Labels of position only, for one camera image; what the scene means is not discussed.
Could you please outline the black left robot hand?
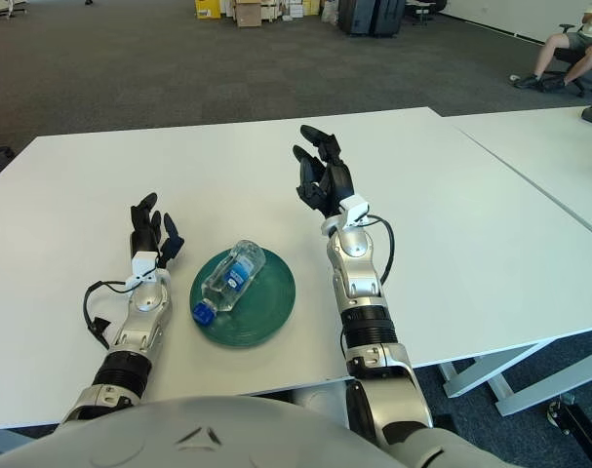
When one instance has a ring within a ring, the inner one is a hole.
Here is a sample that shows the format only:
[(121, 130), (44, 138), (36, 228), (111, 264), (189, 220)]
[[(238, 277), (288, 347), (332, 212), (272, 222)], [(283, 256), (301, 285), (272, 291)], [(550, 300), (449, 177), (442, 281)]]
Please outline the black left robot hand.
[(166, 268), (178, 255), (184, 239), (168, 213), (153, 210), (157, 200), (158, 195), (151, 192), (130, 208), (134, 227), (130, 236), (131, 257), (137, 252), (154, 252), (157, 253), (157, 267)]

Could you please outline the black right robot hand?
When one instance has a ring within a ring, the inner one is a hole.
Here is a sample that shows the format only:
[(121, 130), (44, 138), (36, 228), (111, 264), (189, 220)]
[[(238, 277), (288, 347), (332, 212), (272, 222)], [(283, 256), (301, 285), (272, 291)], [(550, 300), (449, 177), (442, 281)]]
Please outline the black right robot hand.
[(340, 158), (340, 146), (335, 135), (312, 126), (301, 125), (301, 135), (318, 151), (314, 157), (298, 145), (293, 153), (299, 163), (299, 198), (324, 218), (339, 215), (340, 202), (355, 194), (350, 171)]

